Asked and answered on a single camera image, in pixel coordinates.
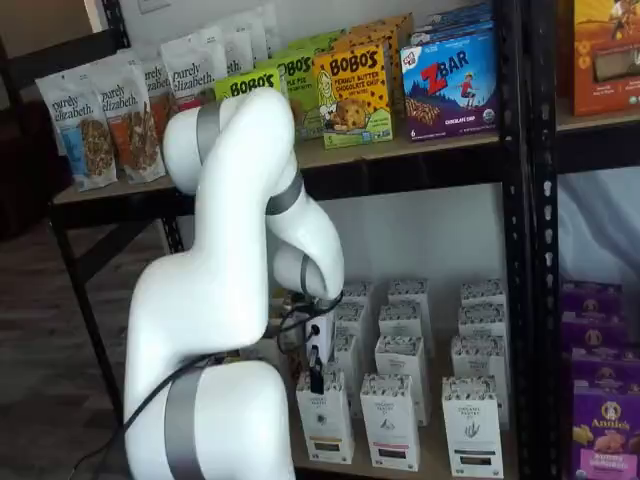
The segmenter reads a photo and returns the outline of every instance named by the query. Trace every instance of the yellow box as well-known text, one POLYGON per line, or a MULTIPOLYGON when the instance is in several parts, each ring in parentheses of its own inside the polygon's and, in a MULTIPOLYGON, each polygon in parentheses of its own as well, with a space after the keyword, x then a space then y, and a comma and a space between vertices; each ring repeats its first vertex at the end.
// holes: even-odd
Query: yellow box
POLYGON ((389 71, 386 41, 354 45, 314 58, 325 148, 393 138, 389 71))

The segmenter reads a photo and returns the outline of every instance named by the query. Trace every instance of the black metal shelf frame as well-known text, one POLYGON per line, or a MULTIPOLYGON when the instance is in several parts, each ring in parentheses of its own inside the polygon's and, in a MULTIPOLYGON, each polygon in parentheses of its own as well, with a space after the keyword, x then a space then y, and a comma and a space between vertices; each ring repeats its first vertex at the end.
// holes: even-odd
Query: black metal shelf frame
POLYGON ((558 314, 558 179, 556 164, 556 1, 529 0, 531 59, 530 150, 533 169, 533 242, 537 421, 540 478, 562 478, 561 353, 558 314))
MULTIPOLYGON (((118 0, 102 0, 115 43, 130 45, 118 0)), ((494 144, 441 150, 403 158, 361 160, 303 170, 309 193, 318 200, 378 195, 431 188, 501 183, 511 323, 511 359, 521 480, 544 478, 540 469, 539 409, 536 396, 533 308, 532 196, 524 125, 527 103, 523 83, 521 0, 495 0, 498 82, 501 93, 500 139, 494 144)), ((176 189, 135 193, 77 203, 52 204, 50 215, 65 264, 91 337, 114 411, 122 402, 100 338, 84 284, 153 219, 163 219, 172 252, 183 249, 175 218, 193 213, 193 198, 176 189), (118 226, 80 259, 70 253, 68 229, 118 226)))

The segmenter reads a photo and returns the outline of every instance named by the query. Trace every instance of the white tea box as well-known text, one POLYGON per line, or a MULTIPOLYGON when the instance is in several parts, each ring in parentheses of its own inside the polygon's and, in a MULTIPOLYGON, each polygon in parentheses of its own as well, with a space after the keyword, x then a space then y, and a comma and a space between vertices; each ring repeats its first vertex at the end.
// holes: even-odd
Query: white tea box
POLYGON ((411 377, 366 374, 360 399, 373 466, 417 472, 420 439, 411 377))
POLYGON ((349 412, 353 418, 362 418, 360 387, 362 387, 364 374, 360 368, 358 355, 358 339, 356 337, 353 335, 336 336, 333 347, 333 362, 330 365, 344 372, 349 412))
POLYGON ((380 309, 380 335, 423 337, 420 304, 413 300, 391 300, 380 309))
POLYGON ((461 336, 501 337, 504 339, 507 359, 507 387, 511 381, 511 362, 509 361, 509 330, 504 305, 481 302, 458 310, 458 330, 461 336))
POLYGON ((460 287, 460 303, 463 307, 476 303, 499 303, 506 307, 507 296, 498 278, 490 278, 476 283, 463 283, 460 287))
POLYGON ((422 337, 380 337, 376 345, 376 365, 378 373, 411 377, 416 420, 418 426, 426 426, 431 417, 431 393, 422 337))
POLYGON ((455 336, 451 341, 451 362, 456 377, 494 377, 500 426, 508 429, 509 389, 504 339, 455 336))
POLYGON ((344 373, 325 371, 324 394, 311 392, 309 373, 300 376, 296 396, 309 458, 318 462, 347 463, 353 459, 355 442, 344 373))
POLYGON ((504 478, 494 380, 443 378, 442 409, 451 475, 504 478))
POLYGON ((358 302, 342 301, 333 311, 336 335, 353 335, 358 340, 360 369, 363 372, 373 372, 375 361, 373 350, 375 338, 373 331, 367 327, 364 316, 364 306, 358 302))
POLYGON ((388 295, 389 302, 412 300, 420 304, 421 336, 424 337, 424 347, 428 356, 433 357, 435 355, 435 344, 431 332, 431 315, 429 313, 429 281, 427 279, 391 280, 388 295))

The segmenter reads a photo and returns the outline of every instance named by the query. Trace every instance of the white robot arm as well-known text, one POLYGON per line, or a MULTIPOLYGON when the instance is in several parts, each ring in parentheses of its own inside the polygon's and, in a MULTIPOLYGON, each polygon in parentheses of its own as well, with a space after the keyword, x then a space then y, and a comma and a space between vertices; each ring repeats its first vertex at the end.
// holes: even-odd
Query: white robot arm
MULTIPOLYGON (((262 337, 265 213, 285 242, 275 278, 322 299, 339 296, 340 240, 304 190, 293 141, 289 104, 271 89, 226 100, 219 109, 189 110, 169 123, 165 161, 178 188, 196 193, 195 240, 188 252, 149 265, 136 285, 125 419, 186 360, 262 337)), ((136 480, 292 479, 282 380, 262 362, 194 369, 140 413, 126 433, 126 449, 136 480)))

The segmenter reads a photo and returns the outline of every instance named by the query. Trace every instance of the floor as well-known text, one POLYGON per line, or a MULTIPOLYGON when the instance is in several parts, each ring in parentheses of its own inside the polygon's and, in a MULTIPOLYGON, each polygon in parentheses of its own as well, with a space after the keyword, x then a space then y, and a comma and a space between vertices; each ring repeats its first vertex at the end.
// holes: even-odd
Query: floor
MULTIPOLYGON (((76 254, 105 231, 72 232, 76 254)), ((88 285, 120 381, 131 293, 145 265, 162 254, 152 226, 88 285)), ((114 427, 66 270, 43 223, 0 244, 0 479, 66 480, 114 427)), ((73 479, 92 478, 91 466, 73 479)), ((121 445, 103 471, 102 480, 129 478, 121 445)))

